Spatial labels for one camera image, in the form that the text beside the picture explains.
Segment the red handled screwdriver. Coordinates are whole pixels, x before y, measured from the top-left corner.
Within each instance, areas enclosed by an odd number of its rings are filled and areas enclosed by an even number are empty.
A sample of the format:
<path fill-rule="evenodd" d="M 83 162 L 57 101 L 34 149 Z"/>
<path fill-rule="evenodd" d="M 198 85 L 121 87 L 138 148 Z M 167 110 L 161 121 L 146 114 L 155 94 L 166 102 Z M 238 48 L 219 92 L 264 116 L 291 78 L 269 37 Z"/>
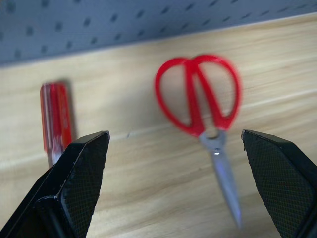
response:
<path fill-rule="evenodd" d="M 44 83 L 40 89 L 44 151 L 52 167 L 76 139 L 71 84 L 62 79 Z"/>

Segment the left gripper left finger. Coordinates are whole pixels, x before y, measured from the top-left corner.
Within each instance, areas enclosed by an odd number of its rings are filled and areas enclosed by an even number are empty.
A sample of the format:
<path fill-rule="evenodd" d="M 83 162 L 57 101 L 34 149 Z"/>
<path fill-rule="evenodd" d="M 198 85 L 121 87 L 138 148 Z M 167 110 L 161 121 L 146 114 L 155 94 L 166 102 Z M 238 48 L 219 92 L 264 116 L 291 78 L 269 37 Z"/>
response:
<path fill-rule="evenodd" d="M 0 238 L 86 238 L 103 180 L 108 131 L 68 145 L 21 201 Z"/>

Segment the red handled scissors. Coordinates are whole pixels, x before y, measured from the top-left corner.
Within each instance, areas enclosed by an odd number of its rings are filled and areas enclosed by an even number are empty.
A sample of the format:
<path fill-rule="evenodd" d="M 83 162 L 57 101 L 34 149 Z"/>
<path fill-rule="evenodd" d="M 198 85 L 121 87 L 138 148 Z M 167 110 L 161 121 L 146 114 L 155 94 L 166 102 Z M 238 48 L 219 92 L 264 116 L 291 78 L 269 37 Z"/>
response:
<path fill-rule="evenodd" d="M 230 75 L 233 82 L 234 103 L 229 115 L 222 114 L 220 104 L 216 99 L 216 95 L 209 85 L 200 65 L 203 63 L 214 63 L 224 68 Z M 164 102 L 161 91 L 161 82 L 163 75 L 173 67 L 182 66 L 185 71 L 185 89 L 187 96 L 187 104 L 189 107 L 190 124 L 181 122 L 169 109 Z M 209 137 L 203 122 L 203 117 L 199 107 L 197 93 L 194 86 L 194 77 L 198 78 L 203 92 L 205 94 L 209 110 L 211 112 L 212 121 L 218 131 L 216 137 Z M 178 128 L 199 139 L 203 146 L 211 154 L 211 160 L 214 172 L 218 181 L 218 185 L 222 191 L 231 216 L 237 226 L 242 228 L 242 213 L 233 170 L 226 153 L 226 134 L 234 123 L 242 99 L 242 85 L 240 77 L 234 66 L 225 58 L 218 55 L 199 55 L 194 58 L 176 57 L 165 62 L 157 71 L 154 78 L 154 92 L 157 102 L 165 114 L 165 116 Z"/>

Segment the dark grey perforated pegboard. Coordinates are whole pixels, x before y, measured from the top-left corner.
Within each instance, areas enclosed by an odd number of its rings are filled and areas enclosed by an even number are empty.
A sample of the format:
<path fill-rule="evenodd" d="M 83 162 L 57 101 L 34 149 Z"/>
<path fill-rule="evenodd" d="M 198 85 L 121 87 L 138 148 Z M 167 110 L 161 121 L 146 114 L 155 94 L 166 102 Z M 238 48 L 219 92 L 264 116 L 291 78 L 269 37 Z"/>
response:
<path fill-rule="evenodd" d="M 0 67 L 317 12 L 317 0 L 0 0 Z"/>

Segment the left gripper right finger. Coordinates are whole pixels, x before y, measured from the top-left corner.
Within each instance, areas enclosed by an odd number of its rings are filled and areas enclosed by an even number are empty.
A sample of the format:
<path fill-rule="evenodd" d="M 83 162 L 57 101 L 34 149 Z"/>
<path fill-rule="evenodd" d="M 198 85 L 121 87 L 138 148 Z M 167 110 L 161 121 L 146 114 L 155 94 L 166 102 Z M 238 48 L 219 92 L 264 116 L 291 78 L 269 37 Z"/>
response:
<path fill-rule="evenodd" d="M 281 238 L 317 238 L 317 165 L 291 141 L 244 130 L 256 187 Z"/>

